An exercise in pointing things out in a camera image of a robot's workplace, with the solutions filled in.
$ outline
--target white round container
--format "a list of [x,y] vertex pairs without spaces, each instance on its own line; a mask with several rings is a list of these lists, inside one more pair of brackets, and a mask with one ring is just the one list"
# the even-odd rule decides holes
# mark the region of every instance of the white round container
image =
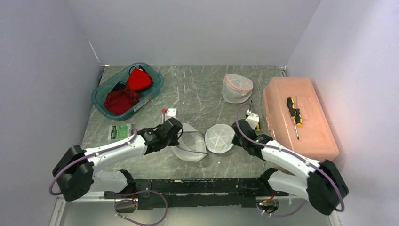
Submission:
[[171,147],[173,153],[184,161],[200,161],[207,155],[204,137],[198,130],[187,123],[182,123],[182,137],[179,139],[179,147]]
[[205,144],[210,152],[222,154],[229,151],[234,145],[234,130],[226,124],[217,124],[210,127],[205,133]]
[[227,74],[223,80],[222,95],[229,103],[243,103],[251,96],[253,87],[254,84],[249,78],[238,74]]

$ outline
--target red cloth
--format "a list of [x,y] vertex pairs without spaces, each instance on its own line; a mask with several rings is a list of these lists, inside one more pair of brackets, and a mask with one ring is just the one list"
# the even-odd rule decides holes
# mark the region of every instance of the red cloth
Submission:
[[129,89],[122,89],[109,92],[104,107],[112,114],[121,115],[137,104],[139,100],[140,94]]
[[140,69],[133,69],[130,74],[126,86],[133,91],[140,91],[151,85],[151,78],[148,74]]

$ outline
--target white wall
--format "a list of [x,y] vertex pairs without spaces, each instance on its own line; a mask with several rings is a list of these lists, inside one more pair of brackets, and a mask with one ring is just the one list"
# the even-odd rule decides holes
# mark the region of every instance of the white wall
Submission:
[[106,65],[286,65],[320,2],[67,1]]
[[51,171],[80,144],[100,72],[64,0],[0,3],[0,225],[46,226]]
[[338,142],[344,226],[399,225],[398,12],[398,0],[322,0],[288,63],[313,79]]

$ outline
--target orange plastic toolbox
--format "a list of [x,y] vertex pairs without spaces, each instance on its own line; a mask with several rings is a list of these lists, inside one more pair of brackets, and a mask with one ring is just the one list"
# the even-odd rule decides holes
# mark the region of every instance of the orange plastic toolbox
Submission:
[[[297,127],[299,140],[288,111],[288,97],[292,97],[302,115],[303,123]],[[263,90],[263,106],[271,136],[283,146],[318,161],[333,160],[339,154],[309,78],[272,78]]]

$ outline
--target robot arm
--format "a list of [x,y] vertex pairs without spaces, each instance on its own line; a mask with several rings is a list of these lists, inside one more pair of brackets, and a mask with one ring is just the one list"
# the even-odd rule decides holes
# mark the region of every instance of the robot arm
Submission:
[[[238,120],[238,124],[248,138],[264,145],[248,141],[234,123],[232,127],[236,134],[233,139],[235,145],[243,147],[250,155],[271,161],[293,174],[286,174],[274,168],[268,169],[259,178],[262,187],[308,200],[317,211],[325,215],[331,214],[340,204],[339,194],[341,200],[348,194],[348,187],[331,161],[319,162],[306,158],[265,134],[257,135],[247,120]],[[332,180],[337,190],[326,180],[324,174]]]
[[[182,124],[175,118],[153,128],[142,129],[124,140],[102,147],[82,150],[79,145],[68,149],[53,169],[53,176],[66,201],[73,201],[87,192],[112,191],[132,193],[135,183],[129,172],[104,172],[106,167],[122,160],[157,152],[168,145],[176,145]],[[72,162],[81,161],[70,166]]]

